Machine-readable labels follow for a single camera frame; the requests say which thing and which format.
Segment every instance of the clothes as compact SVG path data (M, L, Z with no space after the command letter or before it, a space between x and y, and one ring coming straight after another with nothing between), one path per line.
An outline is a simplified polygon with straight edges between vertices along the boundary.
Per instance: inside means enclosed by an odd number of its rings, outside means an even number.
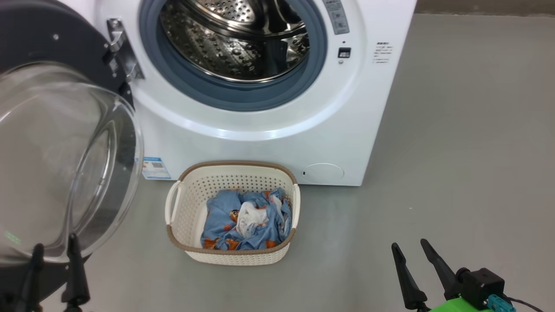
M221 190L206 203L205 249L255 250L281 244L291 231L291 209L282 189L239 194Z

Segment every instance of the blue clothing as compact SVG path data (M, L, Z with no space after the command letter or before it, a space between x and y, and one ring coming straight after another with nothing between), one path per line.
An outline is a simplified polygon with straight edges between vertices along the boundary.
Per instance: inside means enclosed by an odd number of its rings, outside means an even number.
M250 202L258 210L265 209L266 216L265 222L249 227L249 235L252 236L248 238L236 228L241 205L245 202ZM201 236L205 249L272 248L281 244L291 231L291 208L282 189L245 194L236 190L221 190L206 202L206 207L208 216Z

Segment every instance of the beige plastic basket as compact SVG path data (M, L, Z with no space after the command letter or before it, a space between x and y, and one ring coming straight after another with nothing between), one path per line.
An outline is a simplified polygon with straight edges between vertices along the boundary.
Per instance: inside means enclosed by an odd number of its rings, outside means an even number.
M263 192L276 188L285 191L293 213L291 233L283 243L261 250L202 248L200 236L208 214L206 201L209 198L223 189ZM166 198L166 229L175 246L200 262L222 265L272 264L281 260L289 249L299 222L300 202L301 193L295 177L280 165L258 162L201 163L187 169L171 187Z

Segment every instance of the front-loading washing machine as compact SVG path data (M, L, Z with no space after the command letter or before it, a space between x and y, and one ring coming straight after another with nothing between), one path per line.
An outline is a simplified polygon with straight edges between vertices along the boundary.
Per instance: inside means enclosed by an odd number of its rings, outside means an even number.
M100 61L113 73L106 84L133 97L147 179L177 179L211 160L262 160L286 166L300 183L361 185L415 2L25 0L14 6L70 10L107 39L108 45L90 47L106 51L100 60L71 57ZM73 45L83 42L66 41L71 27L60 21L44 40L67 55L79 52ZM48 60L40 51L33 57Z

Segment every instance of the metal hinge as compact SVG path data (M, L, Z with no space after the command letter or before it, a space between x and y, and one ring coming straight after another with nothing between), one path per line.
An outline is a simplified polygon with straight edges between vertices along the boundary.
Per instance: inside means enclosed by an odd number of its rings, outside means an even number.
M135 57L135 52L133 52L131 44L127 39L122 20L119 18L109 18L107 24L111 40L110 50L123 63L127 82L135 79L144 79L139 62Z

